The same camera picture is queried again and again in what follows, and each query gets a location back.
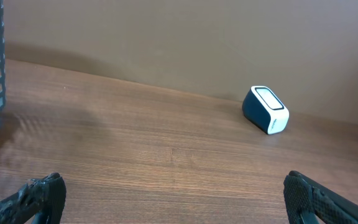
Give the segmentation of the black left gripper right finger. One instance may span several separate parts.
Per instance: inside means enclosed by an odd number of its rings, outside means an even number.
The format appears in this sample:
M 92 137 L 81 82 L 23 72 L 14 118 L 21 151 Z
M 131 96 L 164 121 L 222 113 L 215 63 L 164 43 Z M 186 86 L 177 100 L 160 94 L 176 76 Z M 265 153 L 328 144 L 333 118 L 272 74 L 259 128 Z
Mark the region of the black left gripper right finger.
M 358 223 L 358 205 L 300 172 L 290 171 L 283 184 L 290 224 Z

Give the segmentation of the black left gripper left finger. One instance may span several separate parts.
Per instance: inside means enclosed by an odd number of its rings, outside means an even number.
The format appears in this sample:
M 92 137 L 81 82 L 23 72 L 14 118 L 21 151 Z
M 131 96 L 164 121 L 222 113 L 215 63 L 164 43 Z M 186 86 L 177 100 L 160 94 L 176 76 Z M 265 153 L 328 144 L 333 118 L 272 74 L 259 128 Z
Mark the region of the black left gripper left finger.
M 0 224 L 60 223 L 67 189 L 63 177 L 51 173 L 42 179 L 33 179 L 16 193 L 0 200 Z

